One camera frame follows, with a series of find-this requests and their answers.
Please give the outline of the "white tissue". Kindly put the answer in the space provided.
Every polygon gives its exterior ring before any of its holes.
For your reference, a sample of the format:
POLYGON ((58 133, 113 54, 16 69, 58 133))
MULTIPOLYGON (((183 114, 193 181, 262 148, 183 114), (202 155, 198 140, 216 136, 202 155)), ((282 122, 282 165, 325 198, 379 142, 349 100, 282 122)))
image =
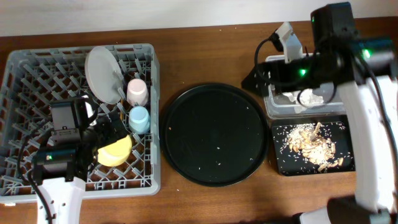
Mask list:
POLYGON ((315 95, 312 89, 283 93, 291 102, 298 104, 297 98, 303 105, 321 105, 324 103, 322 96, 315 95))

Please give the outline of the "yellow bowl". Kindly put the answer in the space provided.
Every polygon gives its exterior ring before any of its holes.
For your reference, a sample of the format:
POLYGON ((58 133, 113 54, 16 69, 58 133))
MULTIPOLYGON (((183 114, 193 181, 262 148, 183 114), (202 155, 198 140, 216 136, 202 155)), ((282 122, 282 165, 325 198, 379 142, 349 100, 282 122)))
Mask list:
POLYGON ((127 160, 132 150, 132 139, 125 138, 98 149, 98 162, 107 167, 116 167, 127 160))

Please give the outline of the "light blue plastic cup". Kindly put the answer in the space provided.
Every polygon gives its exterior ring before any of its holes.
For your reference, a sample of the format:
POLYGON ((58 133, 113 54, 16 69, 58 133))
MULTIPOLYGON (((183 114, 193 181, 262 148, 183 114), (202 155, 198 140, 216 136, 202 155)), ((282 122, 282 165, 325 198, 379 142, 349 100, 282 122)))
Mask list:
POLYGON ((143 106, 135 106, 129 112, 129 129, 136 134, 145 134, 150 130, 150 115, 143 106))

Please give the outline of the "pink plastic cup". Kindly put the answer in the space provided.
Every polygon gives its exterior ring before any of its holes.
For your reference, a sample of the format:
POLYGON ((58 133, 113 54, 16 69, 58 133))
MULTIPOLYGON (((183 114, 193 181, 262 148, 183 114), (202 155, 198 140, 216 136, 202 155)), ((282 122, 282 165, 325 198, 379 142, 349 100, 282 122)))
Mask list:
POLYGON ((149 101, 149 92, 144 80, 132 79, 127 85, 127 102, 131 106, 145 106, 149 101))

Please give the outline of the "light grey round plate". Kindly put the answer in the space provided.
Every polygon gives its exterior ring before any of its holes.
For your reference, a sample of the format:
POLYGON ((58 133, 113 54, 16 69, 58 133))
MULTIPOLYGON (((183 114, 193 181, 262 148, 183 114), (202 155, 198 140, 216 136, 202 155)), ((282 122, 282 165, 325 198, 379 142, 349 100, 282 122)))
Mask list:
POLYGON ((85 76, 94 96, 103 103, 115 105, 122 96, 121 69, 114 55, 105 47, 94 47, 85 59, 85 76))

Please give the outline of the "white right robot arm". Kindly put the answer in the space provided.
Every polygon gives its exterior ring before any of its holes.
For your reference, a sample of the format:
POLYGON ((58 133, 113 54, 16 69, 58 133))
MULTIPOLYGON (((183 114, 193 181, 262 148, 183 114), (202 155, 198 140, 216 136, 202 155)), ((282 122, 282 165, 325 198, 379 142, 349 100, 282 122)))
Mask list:
POLYGON ((315 50, 302 46, 288 22, 268 38, 284 60, 255 61, 242 88, 302 92, 332 83, 349 122, 356 169, 354 195, 294 215, 294 223, 397 222, 397 52, 386 37, 360 38, 351 4, 339 2, 311 15, 315 50))

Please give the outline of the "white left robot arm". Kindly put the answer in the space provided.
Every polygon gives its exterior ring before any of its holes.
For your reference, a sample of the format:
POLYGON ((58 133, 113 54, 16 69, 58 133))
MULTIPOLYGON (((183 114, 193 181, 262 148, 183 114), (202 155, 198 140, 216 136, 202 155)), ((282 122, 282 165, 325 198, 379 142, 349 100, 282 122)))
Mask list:
POLYGON ((98 164, 125 162, 132 139, 117 113, 99 117, 88 97, 57 100, 50 109, 53 128, 27 175, 37 195, 37 221, 78 223, 88 174, 98 164))

